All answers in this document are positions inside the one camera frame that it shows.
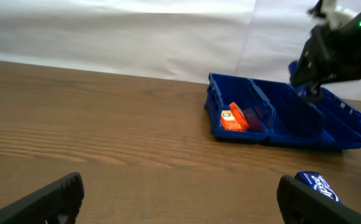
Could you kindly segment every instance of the brown tabletop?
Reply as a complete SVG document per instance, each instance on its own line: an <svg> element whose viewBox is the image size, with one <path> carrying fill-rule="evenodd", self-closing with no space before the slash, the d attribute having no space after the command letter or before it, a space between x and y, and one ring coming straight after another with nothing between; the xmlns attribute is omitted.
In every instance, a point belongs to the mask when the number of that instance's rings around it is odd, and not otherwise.
<svg viewBox="0 0 361 224"><path fill-rule="evenodd" d="M77 171L77 223L282 223L280 177L314 170L361 213L361 149L218 142L206 87L0 62L0 208Z"/></svg>

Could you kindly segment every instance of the orange box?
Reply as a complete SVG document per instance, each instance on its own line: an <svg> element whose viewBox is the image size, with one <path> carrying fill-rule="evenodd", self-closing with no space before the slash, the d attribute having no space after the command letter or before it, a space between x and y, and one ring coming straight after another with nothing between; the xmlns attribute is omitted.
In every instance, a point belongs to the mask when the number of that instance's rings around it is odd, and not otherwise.
<svg viewBox="0 0 361 224"><path fill-rule="evenodd" d="M241 125L241 127L245 130L250 128L250 124L248 124L247 119L244 117L243 112L237 106L237 104L235 102L230 103L229 107L230 110L232 111L233 116L236 118L237 122Z"/></svg>
<svg viewBox="0 0 361 224"><path fill-rule="evenodd" d="M232 111L223 110L220 115L220 123L222 127L230 131L245 131L241 124L236 120Z"/></svg>

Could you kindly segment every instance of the robotic arm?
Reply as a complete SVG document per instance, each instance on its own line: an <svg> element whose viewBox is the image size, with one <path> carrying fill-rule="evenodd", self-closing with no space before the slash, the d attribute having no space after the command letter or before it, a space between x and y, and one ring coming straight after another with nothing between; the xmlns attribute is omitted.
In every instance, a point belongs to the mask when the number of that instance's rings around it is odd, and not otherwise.
<svg viewBox="0 0 361 224"><path fill-rule="evenodd" d="M309 13L325 21L311 30L290 82L304 86L303 96L316 101L321 84L361 79L361 13L336 0L320 0Z"/></svg>

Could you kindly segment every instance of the orange packet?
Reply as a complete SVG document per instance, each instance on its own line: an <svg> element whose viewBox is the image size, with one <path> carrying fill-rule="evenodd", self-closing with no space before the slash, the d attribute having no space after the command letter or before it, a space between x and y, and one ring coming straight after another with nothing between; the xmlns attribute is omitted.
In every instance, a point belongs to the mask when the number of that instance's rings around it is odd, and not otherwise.
<svg viewBox="0 0 361 224"><path fill-rule="evenodd" d="M245 130L250 128L250 124L248 124L247 119L244 117L243 112L237 106L237 104L235 102L230 103L229 107L230 110L232 111L233 116L236 118L237 122L241 125L241 127Z"/></svg>
<svg viewBox="0 0 361 224"><path fill-rule="evenodd" d="M230 131L245 131L245 129L238 123L236 118L233 116L232 111L223 110L220 115L220 123L222 127Z"/></svg>

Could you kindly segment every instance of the wood grain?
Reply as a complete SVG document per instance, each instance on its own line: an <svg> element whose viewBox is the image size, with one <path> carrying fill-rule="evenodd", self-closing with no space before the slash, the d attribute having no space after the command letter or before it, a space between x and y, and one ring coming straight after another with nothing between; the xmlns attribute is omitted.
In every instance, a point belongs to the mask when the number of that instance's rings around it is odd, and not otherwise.
<svg viewBox="0 0 361 224"><path fill-rule="evenodd" d="M205 97L203 84L0 62L0 208L78 171L77 223L282 223L280 177L314 170L361 213L361 149L217 142Z"/></svg>

